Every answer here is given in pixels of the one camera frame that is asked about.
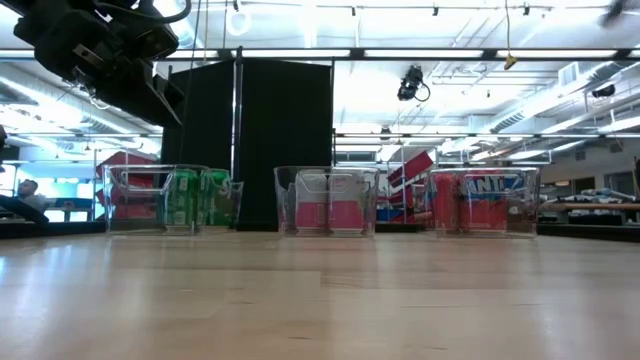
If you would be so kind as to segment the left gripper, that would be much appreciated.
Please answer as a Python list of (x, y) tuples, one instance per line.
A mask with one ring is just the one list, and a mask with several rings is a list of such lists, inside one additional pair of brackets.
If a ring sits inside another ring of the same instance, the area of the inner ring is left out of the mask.
[(153, 74), (150, 59), (132, 55), (133, 30), (150, 21), (148, 7), (15, 7), (13, 34), (35, 59), (103, 102), (152, 125), (181, 126), (183, 92)]

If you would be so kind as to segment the green Sprite can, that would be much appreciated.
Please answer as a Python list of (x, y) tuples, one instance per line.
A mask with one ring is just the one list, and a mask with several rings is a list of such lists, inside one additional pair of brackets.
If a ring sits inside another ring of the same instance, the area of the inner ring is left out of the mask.
[(165, 199), (165, 224), (193, 229), (196, 220), (199, 175), (192, 169), (174, 169), (170, 173)]
[(197, 224), (229, 226), (232, 210), (231, 176), (227, 170), (209, 169), (200, 174)]

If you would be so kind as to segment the clear plastic bin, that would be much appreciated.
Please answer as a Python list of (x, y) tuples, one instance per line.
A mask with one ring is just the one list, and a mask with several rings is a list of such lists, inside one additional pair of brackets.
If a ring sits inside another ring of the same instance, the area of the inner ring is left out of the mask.
[(151, 219), (123, 219), (118, 220), (114, 217), (114, 204), (111, 196), (105, 193), (105, 199), (108, 201), (107, 210), (105, 211), (106, 228), (112, 234), (131, 234), (131, 235), (169, 235), (169, 236), (191, 236), (199, 233), (225, 231), (235, 227), (239, 215), (244, 190), (242, 181), (234, 182), (231, 176), (231, 199), (232, 210), (231, 224), (229, 226), (201, 226), (197, 224), (198, 211), (196, 210), (196, 220), (193, 229), (189, 231), (185, 227), (172, 227), (165, 224), (165, 199), (169, 188), (170, 173), (177, 168), (192, 169), (198, 172), (199, 188), (200, 174), (209, 169), (202, 165), (115, 165), (106, 166), (105, 170), (109, 173), (114, 170), (122, 170), (120, 175), (109, 175), (104, 180), (104, 190), (113, 188), (115, 185), (124, 189), (123, 193), (130, 195), (144, 194), (153, 198), (153, 204), (156, 206), (156, 215)]
[[(304, 169), (323, 169), (329, 177), (334, 169), (357, 171), (364, 180), (364, 193), (362, 195), (364, 228), (355, 232), (336, 232), (328, 226), (324, 231), (300, 231), (295, 225), (295, 178), (298, 172)], [(275, 193), (277, 199), (277, 214), (279, 232), (289, 237), (371, 237), (375, 233), (377, 198), (379, 190), (380, 171), (372, 167), (335, 167), (335, 166), (279, 166), (274, 169)]]
[[(506, 178), (507, 228), (505, 231), (473, 231), (464, 232), (460, 226), (456, 233), (444, 233), (435, 228), (432, 210), (431, 174), (448, 172), (454, 174), (458, 181), (463, 173), (481, 170), (493, 170)], [(535, 167), (479, 167), (479, 168), (440, 168), (428, 176), (428, 210), (431, 213), (435, 232), (443, 237), (533, 237), (536, 234), (538, 207), (540, 204), (540, 170)]]

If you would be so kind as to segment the red Fanta can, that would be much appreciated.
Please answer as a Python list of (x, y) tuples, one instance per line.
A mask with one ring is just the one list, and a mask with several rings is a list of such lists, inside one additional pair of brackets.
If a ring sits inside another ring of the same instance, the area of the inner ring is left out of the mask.
[(506, 178), (493, 170), (472, 170), (459, 180), (460, 226), (464, 232), (505, 231)]
[(448, 172), (431, 174), (432, 210), (435, 228), (444, 233), (459, 231), (459, 181)]

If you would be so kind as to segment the grey vertical pole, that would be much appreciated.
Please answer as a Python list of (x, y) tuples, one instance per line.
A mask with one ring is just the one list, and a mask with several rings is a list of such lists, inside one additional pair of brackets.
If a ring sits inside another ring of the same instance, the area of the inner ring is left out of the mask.
[(233, 123), (233, 181), (240, 180), (240, 139), (241, 139), (241, 117), (242, 117), (242, 85), (243, 85), (243, 47), (236, 49), (235, 70), (234, 70), (234, 123)]

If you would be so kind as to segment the black folding partition screen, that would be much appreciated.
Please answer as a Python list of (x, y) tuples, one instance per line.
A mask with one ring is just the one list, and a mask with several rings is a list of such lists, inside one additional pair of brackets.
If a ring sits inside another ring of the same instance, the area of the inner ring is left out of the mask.
[[(238, 228), (278, 228), (274, 169), (328, 166), (333, 129), (332, 70), (327, 65), (244, 59)], [(177, 72), (185, 95), (182, 125), (163, 131), (164, 164), (203, 165), (231, 172), (235, 61)]]

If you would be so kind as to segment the person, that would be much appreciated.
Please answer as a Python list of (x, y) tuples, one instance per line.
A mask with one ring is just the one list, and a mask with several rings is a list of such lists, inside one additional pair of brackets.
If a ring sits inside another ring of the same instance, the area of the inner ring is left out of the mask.
[(37, 194), (38, 183), (34, 180), (26, 179), (18, 186), (17, 197), (23, 203), (36, 209), (40, 213), (44, 213), (48, 207), (47, 199)]

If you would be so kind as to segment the yellow hanging hook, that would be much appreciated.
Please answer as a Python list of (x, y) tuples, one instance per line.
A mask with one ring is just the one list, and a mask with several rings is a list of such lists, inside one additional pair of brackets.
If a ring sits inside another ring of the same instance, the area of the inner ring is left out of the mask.
[(506, 56), (504, 70), (508, 71), (517, 63), (517, 58), (511, 52), (511, 17), (509, 10), (509, 0), (504, 0), (504, 10), (506, 20)]

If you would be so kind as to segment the wooden background table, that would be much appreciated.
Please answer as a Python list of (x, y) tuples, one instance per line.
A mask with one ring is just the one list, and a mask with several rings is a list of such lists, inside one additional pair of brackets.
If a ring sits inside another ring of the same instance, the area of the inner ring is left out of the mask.
[(541, 216), (555, 216), (556, 222), (587, 226), (640, 226), (640, 203), (545, 203)]

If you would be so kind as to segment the black aluminium table frame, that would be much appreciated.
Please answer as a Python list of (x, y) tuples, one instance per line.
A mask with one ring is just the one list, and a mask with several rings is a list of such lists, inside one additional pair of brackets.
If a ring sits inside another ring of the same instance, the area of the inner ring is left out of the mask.
[[(0, 223), (0, 240), (100, 234), (106, 231), (103, 222), (69, 222), (37, 225), (30, 223)], [(594, 239), (640, 244), (638, 226), (601, 226), (543, 223), (537, 226), (543, 236)]]

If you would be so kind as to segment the long ceiling light rail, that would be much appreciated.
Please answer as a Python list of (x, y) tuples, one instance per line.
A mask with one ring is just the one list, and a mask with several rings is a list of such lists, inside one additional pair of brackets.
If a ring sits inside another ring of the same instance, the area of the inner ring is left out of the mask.
[(236, 58), (293, 61), (640, 61), (640, 48), (243, 48), (179, 49), (166, 60), (218, 61)]

